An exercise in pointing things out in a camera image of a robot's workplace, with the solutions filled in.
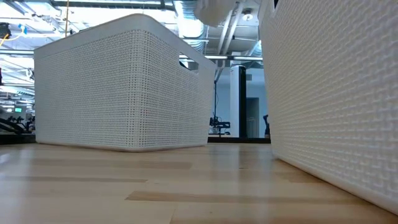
ceiling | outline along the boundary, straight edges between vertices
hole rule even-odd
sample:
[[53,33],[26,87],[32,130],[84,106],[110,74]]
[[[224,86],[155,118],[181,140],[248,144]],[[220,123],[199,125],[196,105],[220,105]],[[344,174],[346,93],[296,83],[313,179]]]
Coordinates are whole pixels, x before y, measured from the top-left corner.
[[[227,55],[247,55],[248,52],[256,56],[261,55],[261,46],[257,44],[258,2],[255,0],[240,2],[242,9],[251,9],[250,14],[253,18],[248,21],[243,19],[238,4],[235,5],[228,32],[236,16],[238,22],[231,43],[226,49]],[[0,50],[34,50],[64,38],[66,17],[69,21],[67,35],[71,35],[122,16],[144,13],[161,22],[203,54],[220,54],[218,46],[225,22],[220,22],[217,27],[204,26],[198,21],[192,22],[195,18],[186,15],[190,13],[189,10],[193,12],[196,1],[70,0],[68,13],[66,5],[67,0],[0,0],[0,23],[9,23],[12,34],[10,39],[17,37],[12,41],[4,41]],[[183,6],[184,11],[176,8],[179,5]],[[227,47],[227,38],[228,35],[225,37],[223,49]],[[0,99],[4,95],[11,94],[34,96],[33,55],[0,53],[0,67],[2,82],[13,85],[0,86]]]

cable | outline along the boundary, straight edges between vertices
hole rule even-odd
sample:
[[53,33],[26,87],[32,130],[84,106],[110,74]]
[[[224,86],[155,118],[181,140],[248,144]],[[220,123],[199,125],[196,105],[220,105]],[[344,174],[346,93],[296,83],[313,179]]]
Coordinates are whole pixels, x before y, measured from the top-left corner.
[[13,40],[16,40],[16,39],[20,38],[20,37],[23,35],[23,33],[24,33],[24,26],[22,26],[21,24],[19,24],[19,27],[21,28],[21,33],[20,33],[18,36],[14,37],[14,38],[11,38],[11,39],[6,39],[6,38],[9,36],[9,34],[6,34],[6,36],[3,38],[3,40],[2,40],[1,43],[0,43],[0,47],[2,46],[2,43],[3,43],[4,41],[13,41]]
[[67,37],[68,33],[68,15],[69,15],[69,0],[67,1],[67,21],[65,23],[65,37]]
[[217,107],[218,106],[218,94],[217,94],[217,92],[215,92],[215,94],[216,94],[216,107]]
[[8,36],[9,36],[9,35],[6,34],[6,36],[2,39],[2,41],[1,41],[1,43],[0,43],[0,47],[2,46],[2,43],[4,43],[4,41],[6,40],[6,38],[7,38]]

black equipment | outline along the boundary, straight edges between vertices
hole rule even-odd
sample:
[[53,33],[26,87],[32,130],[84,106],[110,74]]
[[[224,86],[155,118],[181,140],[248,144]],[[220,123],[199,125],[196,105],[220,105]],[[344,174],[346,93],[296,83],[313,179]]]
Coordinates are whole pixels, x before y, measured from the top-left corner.
[[0,129],[16,134],[32,133],[31,131],[29,131],[29,125],[34,121],[34,118],[30,119],[29,122],[26,123],[26,125],[22,124],[23,120],[24,118],[22,118],[21,116],[19,116],[18,118],[10,116],[8,119],[0,118]]
[[266,122],[266,132],[264,134],[265,138],[270,138],[271,137],[271,130],[269,129],[269,123],[268,123],[268,114],[263,116],[262,118],[264,118],[264,121]]
[[8,28],[9,23],[7,22],[0,22],[0,39],[9,39],[11,36],[11,30]]
[[219,135],[219,136],[225,135],[225,134],[226,135],[230,135],[231,134],[228,131],[226,131],[224,133],[221,133],[221,130],[223,128],[231,128],[231,123],[227,122],[227,121],[224,121],[224,122],[218,121],[218,117],[217,116],[214,116],[214,118],[210,118],[209,125],[212,126],[213,128],[217,129],[217,133],[210,133],[210,134]]

ceiling light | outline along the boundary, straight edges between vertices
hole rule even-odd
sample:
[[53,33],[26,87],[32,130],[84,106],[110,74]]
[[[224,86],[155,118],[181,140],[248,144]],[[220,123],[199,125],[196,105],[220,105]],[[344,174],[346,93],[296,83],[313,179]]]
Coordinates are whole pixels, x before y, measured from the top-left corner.
[[244,21],[249,21],[249,20],[253,19],[253,15],[252,14],[243,15],[242,19]]
[[18,100],[20,103],[33,103],[31,100]]
[[11,86],[0,86],[0,91],[5,93],[13,93],[13,94],[18,93],[18,91]]
[[241,57],[241,56],[234,56],[234,60],[262,61],[262,57]]
[[249,20],[253,19],[253,15],[251,14],[251,12],[252,12],[252,9],[251,9],[251,8],[245,8],[245,9],[243,9],[243,11],[242,11],[242,14],[243,14],[242,19],[243,19],[244,21],[249,21]]
[[0,50],[0,54],[33,55],[33,50]]
[[227,59],[227,56],[218,56],[218,55],[205,55],[207,59]]

exposed pipe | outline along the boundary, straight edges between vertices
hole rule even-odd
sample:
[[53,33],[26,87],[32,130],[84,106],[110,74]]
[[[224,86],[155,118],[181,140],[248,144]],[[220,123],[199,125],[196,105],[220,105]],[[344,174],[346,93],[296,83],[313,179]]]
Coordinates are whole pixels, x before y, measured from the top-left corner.
[[69,16],[69,0],[67,0],[67,18],[65,21],[65,37],[67,37],[67,35],[68,35],[68,23],[69,23],[68,16]]
[[226,40],[225,47],[224,47],[224,50],[222,53],[223,55],[226,54],[229,49],[229,45],[231,44],[232,36],[235,33],[236,25],[238,24],[238,21],[241,18],[242,10],[243,10],[243,4],[239,3],[238,9],[236,10],[234,22],[232,23],[231,29],[229,30],[228,39]]
[[221,73],[223,72],[224,68],[225,68],[225,60],[223,61],[222,66],[221,66],[219,69],[217,69],[217,76],[216,76],[216,79],[215,79],[215,81],[214,81],[214,83],[215,83],[216,85],[217,85],[218,79],[220,78]]
[[[210,26],[207,26],[207,30],[206,30],[206,39],[209,38],[209,28]],[[206,50],[207,50],[207,43],[205,43],[205,51],[203,52],[203,54],[206,54]]]
[[[179,32],[181,33],[184,38],[192,38],[192,40],[188,40],[187,43],[191,45],[195,50],[203,53],[203,49],[205,48],[205,43],[198,40],[198,39],[203,39],[205,38],[205,26],[203,23],[201,23],[199,20],[196,19],[195,17],[195,9],[197,6],[196,1],[174,1],[176,7],[176,12],[178,13],[178,29]],[[189,34],[189,31],[194,29],[193,27],[190,27],[189,22],[192,22],[192,25],[200,25],[199,28],[200,31],[198,34]]]
[[228,16],[227,16],[226,19],[225,19],[224,28],[223,28],[223,31],[222,31],[222,33],[221,33],[220,41],[218,42],[218,47],[217,47],[217,53],[218,53],[218,54],[221,53],[221,48],[223,47],[225,35],[226,35],[227,31],[228,31],[229,22],[231,21],[232,11],[233,11],[233,10],[231,10],[231,11],[228,13]]

